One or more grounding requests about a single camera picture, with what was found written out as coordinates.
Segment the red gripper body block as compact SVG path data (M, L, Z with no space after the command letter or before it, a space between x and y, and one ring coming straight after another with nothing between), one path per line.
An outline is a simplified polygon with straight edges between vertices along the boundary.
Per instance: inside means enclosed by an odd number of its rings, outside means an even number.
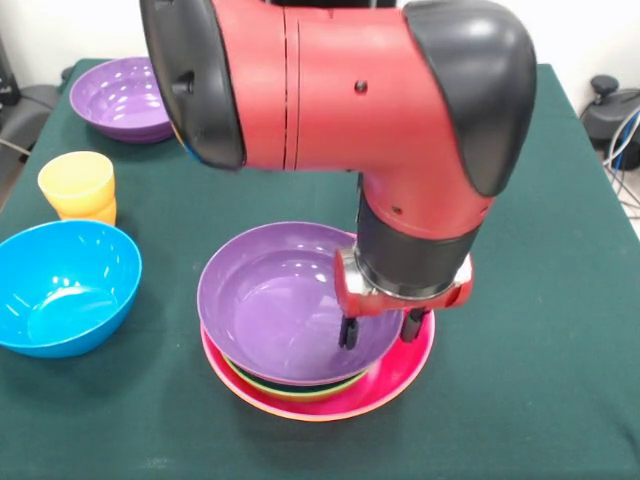
M357 265L353 247L335 252L333 269L336 298L347 318L377 316L392 310L459 307L470 298L474 284L474 264L470 254L456 272L451 285L424 298L402 297L375 286Z

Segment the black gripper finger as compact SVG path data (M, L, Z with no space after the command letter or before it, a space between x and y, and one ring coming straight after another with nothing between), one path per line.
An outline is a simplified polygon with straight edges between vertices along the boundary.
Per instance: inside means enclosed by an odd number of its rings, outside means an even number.
M339 334L339 347L353 349L358 341L359 324L356 317L342 317Z
M408 311L401 328L401 340L404 343L411 343L419 336L425 316L425 308L414 308Z

